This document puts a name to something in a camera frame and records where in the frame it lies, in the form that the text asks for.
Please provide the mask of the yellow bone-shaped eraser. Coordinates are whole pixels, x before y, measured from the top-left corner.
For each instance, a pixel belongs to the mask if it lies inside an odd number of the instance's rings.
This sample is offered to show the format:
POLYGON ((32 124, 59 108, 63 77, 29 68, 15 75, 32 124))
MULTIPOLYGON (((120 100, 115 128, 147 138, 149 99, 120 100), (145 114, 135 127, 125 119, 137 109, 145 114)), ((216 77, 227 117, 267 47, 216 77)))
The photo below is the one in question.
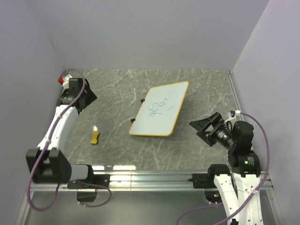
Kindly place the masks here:
POLYGON ((100 134, 100 132, 99 132, 97 126, 93 126, 90 144, 98 143, 99 134, 100 134))

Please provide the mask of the yellow framed whiteboard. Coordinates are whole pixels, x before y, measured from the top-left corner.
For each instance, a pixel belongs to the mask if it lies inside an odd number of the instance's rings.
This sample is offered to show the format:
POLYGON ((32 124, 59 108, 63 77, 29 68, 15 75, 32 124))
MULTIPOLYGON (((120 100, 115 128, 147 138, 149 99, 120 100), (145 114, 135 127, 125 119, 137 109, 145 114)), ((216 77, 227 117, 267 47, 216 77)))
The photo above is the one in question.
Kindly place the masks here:
POLYGON ((132 122, 130 135, 170 136, 183 105, 189 82, 150 88, 132 122))

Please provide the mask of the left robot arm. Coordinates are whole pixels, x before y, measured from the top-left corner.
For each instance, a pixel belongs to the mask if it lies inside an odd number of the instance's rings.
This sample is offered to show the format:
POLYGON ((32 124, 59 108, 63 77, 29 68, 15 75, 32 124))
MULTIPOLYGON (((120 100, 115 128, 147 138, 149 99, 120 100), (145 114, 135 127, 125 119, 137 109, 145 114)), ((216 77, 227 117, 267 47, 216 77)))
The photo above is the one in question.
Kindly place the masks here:
POLYGON ((83 188, 95 183, 90 165, 73 165, 63 154, 68 134, 79 114, 97 96, 83 78, 70 78, 68 88, 58 98, 55 115, 43 140, 26 153, 30 177, 34 183, 66 184, 78 180, 83 188))

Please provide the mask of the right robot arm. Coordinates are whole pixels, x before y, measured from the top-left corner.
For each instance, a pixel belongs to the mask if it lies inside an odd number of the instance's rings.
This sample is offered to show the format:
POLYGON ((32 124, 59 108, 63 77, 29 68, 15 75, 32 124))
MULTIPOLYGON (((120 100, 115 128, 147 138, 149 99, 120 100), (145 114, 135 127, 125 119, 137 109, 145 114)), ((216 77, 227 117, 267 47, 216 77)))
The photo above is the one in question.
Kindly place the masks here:
POLYGON ((226 213, 219 224, 262 225, 260 188, 267 177, 261 175, 259 157, 252 149, 254 127, 239 120, 240 115, 239 110, 232 111, 224 120, 216 112, 190 126, 207 145, 219 143, 227 149, 229 165, 211 164, 207 173, 207 183, 217 188, 226 213))

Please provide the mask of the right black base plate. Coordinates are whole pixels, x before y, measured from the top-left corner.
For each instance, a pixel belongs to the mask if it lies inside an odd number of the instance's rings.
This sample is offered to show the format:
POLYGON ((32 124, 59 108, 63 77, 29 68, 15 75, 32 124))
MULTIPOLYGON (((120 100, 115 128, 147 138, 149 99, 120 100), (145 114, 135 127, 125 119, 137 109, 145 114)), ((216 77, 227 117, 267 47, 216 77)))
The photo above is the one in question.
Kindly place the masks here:
POLYGON ((193 183, 194 189, 217 189, 212 176, 213 174, 208 173, 193 173, 192 178, 189 178, 188 181, 193 183))

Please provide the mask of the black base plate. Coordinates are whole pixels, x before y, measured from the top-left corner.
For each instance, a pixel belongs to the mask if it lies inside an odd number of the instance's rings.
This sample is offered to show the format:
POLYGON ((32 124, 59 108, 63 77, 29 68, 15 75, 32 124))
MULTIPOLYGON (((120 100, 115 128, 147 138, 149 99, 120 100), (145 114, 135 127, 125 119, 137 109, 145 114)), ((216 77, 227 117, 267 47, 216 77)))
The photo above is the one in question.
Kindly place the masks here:
POLYGON ((108 188, 109 183, 110 183, 109 174, 96 174, 92 176, 91 180, 85 179, 85 180, 80 180, 80 182, 70 181, 67 184, 67 188, 68 189, 91 189, 91 188, 98 189, 98 186, 103 186, 108 188))
POLYGON ((192 178, 189 178, 188 181, 193 183, 194 189, 217 189, 212 176, 213 174, 208 173, 193 173, 192 178))

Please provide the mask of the aluminium mounting rail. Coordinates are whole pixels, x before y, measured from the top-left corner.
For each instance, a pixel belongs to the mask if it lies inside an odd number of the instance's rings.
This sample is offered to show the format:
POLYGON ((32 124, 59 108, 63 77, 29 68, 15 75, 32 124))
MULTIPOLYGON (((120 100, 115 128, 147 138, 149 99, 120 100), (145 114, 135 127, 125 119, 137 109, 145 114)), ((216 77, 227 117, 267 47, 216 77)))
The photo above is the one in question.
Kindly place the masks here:
POLYGON ((109 189, 115 191, 200 191, 188 179, 206 171, 97 171, 109 174, 109 189))

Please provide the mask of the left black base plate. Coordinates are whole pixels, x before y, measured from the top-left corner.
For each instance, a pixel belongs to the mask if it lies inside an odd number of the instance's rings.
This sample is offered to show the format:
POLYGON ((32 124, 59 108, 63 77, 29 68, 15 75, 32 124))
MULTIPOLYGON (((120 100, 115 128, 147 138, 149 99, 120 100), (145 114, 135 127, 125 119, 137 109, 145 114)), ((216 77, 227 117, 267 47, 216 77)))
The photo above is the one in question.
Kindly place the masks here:
POLYGON ((91 180, 85 179, 85 180, 80 180, 80 182, 70 181, 67 184, 67 188, 68 189, 91 189, 91 188, 98 189, 98 186, 103 186, 108 188, 109 183, 110 183, 109 174, 96 174, 92 176, 91 180))

